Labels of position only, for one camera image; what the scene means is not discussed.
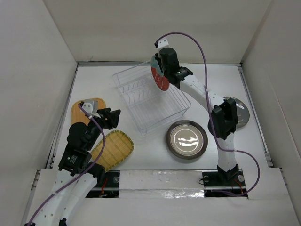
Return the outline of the red and teal floral plate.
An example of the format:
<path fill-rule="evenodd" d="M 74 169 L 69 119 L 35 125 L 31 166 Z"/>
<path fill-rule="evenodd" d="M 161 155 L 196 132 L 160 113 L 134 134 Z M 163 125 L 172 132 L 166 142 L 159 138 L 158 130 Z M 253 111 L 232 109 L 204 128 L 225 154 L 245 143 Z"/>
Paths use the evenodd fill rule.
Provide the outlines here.
<path fill-rule="evenodd" d="M 162 73 L 158 62 L 155 59 L 155 55 L 152 56 L 150 60 L 150 65 L 151 65 L 151 73 L 157 87 L 162 91 L 167 91 L 169 88 L 169 81 Z"/>

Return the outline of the green rimmed woven bamboo tray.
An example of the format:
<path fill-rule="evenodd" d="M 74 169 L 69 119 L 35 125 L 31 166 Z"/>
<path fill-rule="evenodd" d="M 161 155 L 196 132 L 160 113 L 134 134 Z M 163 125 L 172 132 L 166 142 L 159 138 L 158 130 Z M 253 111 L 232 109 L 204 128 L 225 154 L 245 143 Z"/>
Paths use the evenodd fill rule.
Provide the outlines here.
<path fill-rule="evenodd" d="M 105 171 L 120 165 L 134 150 L 132 139 L 121 130 L 113 130 L 105 136 L 106 144 L 98 161 Z"/>

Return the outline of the orange woven bamboo tray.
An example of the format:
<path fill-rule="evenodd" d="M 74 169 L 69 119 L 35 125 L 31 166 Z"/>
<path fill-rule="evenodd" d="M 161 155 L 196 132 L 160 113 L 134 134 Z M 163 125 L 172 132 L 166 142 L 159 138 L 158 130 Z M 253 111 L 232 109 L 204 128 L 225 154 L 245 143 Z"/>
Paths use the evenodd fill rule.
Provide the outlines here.
<path fill-rule="evenodd" d="M 98 97 L 92 98 L 92 100 L 97 101 L 97 109 L 104 109 L 106 108 L 106 102 Z M 71 124 L 77 123 L 77 122 L 83 122 L 86 125 L 89 124 L 90 120 L 85 116 L 85 114 L 80 110 L 78 107 L 79 103 L 84 100 L 77 101 L 73 104 L 71 108 Z"/>

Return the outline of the brown rimmed beige plate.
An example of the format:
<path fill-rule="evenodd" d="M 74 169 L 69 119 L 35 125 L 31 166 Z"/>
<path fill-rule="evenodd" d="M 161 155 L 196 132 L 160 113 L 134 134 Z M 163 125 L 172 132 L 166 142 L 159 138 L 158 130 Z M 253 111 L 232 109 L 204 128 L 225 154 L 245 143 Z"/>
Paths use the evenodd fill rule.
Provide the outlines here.
<path fill-rule="evenodd" d="M 200 158 L 208 146 L 207 133 L 191 120 L 173 123 L 166 132 L 165 141 L 170 153 L 188 161 Z"/>

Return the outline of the dark gold patterned plate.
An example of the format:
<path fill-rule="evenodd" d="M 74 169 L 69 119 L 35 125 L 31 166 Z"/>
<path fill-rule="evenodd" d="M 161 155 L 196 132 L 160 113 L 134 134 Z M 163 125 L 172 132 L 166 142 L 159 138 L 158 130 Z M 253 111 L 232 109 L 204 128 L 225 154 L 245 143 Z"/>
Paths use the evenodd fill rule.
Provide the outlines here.
<path fill-rule="evenodd" d="M 229 96 L 224 96 L 224 99 L 232 98 L 236 102 L 237 107 L 237 115 L 238 115 L 238 123 L 236 125 L 236 129 L 240 129 L 244 127 L 250 119 L 250 112 L 247 106 L 239 99 Z"/>

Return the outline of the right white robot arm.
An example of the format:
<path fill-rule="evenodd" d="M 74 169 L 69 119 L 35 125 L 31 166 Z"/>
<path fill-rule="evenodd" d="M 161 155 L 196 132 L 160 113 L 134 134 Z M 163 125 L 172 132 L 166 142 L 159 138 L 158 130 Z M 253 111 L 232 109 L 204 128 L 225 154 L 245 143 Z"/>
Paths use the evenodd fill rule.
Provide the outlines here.
<path fill-rule="evenodd" d="M 190 95 L 208 111 L 208 129 L 215 139 L 218 151 L 217 179 L 222 185 L 228 185 L 239 171 L 234 154 L 234 133 L 238 123 L 236 102 L 209 91 L 207 85 L 198 81 L 190 69 L 180 66 L 173 48 L 158 49 L 155 60 L 159 65 L 160 76 Z"/>

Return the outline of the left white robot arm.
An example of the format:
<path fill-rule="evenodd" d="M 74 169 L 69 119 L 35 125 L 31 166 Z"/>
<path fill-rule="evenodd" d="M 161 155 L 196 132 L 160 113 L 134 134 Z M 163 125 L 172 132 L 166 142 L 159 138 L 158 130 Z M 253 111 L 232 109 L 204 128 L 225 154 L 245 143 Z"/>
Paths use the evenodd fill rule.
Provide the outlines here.
<path fill-rule="evenodd" d="M 69 128 L 67 146 L 58 165 L 58 172 L 49 197 L 37 208 L 28 226 L 68 226 L 79 205 L 94 187 L 105 180 L 104 166 L 91 162 L 90 150 L 104 129 L 115 129 L 121 110 L 110 108 L 95 113 L 80 110 L 90 120 L 89 124 L 77 122 Z"/>

